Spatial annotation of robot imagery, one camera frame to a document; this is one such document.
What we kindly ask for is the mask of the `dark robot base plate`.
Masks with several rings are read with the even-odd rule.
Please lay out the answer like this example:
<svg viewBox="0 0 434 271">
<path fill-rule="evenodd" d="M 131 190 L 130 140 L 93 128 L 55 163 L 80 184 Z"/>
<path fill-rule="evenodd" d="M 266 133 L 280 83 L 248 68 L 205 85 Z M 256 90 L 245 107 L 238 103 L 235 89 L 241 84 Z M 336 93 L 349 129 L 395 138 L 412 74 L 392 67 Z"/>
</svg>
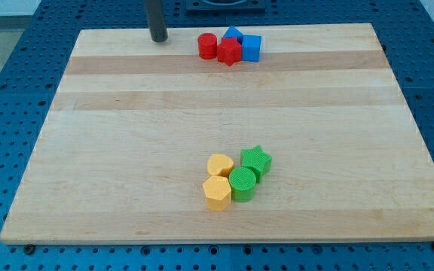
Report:
<svg viewBox="0 0 434 271">
<path fill-rule="evenodd" d="M 265 11 L 267 0 L 184 0 L 187 13 Z"/>
</svg>

